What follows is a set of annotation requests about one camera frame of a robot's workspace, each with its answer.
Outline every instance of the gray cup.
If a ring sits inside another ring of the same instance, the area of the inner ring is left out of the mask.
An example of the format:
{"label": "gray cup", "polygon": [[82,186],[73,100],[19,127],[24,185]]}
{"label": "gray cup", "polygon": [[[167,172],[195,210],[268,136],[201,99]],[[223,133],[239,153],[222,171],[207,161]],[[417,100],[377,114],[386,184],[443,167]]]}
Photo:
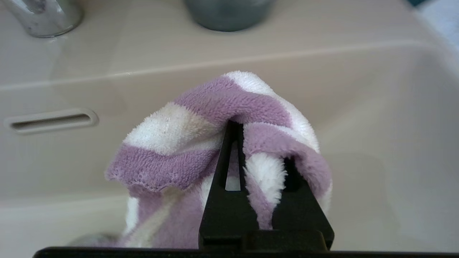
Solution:
{"label": "gray cup", "polygon": [[184,0],[193,19],[218,31],[237,31],[262,21],[274,0]]}

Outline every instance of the faucet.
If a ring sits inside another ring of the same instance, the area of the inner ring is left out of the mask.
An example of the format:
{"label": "faucet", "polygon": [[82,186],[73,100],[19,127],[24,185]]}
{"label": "faucet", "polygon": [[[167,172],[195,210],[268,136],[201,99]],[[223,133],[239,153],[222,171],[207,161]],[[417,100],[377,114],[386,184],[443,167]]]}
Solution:
{"label": "faucet", "polygon": [[76,28],[83,9],[76,0],[1,0],[26,32],[37,38],[55,37]]}

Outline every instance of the white sink basin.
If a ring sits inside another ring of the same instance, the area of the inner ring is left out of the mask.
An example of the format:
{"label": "white sink basin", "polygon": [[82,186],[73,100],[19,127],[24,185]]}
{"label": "white sink basin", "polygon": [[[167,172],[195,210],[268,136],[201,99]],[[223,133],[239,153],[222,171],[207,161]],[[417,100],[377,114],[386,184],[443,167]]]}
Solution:
{"label": "white sink basin", "polygon": [[334,176],[334,250],[459,252],[459,80],[449,67],[429,47],[392,42],[4,89],[2,107],[36,96],[24,112],[86,107],[100,123],[0,131],[0,146],[11,145],[0,156],[0,256],[121,232],[126,194],[103,179],[118,144],[180,92],[237,69],[257,73],[315,127]]}

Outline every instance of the countertop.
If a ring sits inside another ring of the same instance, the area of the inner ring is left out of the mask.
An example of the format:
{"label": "countertop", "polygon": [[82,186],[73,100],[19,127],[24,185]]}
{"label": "countertop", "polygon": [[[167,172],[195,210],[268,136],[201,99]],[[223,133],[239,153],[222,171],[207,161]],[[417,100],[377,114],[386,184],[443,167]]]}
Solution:
{"label": "countertop", "polygon": [[235,33],[200,27],[180,0],[82,4],[82,24],[50,39],[28,36],[0,8],[0,88],[427,38],[401,0],[280,0],[265,22]]}

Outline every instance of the purple and white striped towel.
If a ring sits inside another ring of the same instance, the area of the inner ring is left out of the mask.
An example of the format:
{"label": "purple and white striped towel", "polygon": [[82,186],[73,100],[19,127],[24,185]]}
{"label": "purple and white striped towel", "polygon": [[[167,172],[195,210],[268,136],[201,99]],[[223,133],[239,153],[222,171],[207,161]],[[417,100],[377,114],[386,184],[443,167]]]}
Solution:
{"label": "purple and white striped towel", "polygon": [[[244,124],[248,199],[260,229],[271,229],[285,157],[326,213],[332,181],[307,119],[257,75],[231,72],[191,89],[145,118],[106,172],[129,189],[123,247],[198,248],[198,229],[227,122]],[[227,188],[237,188],[237,159]]]}

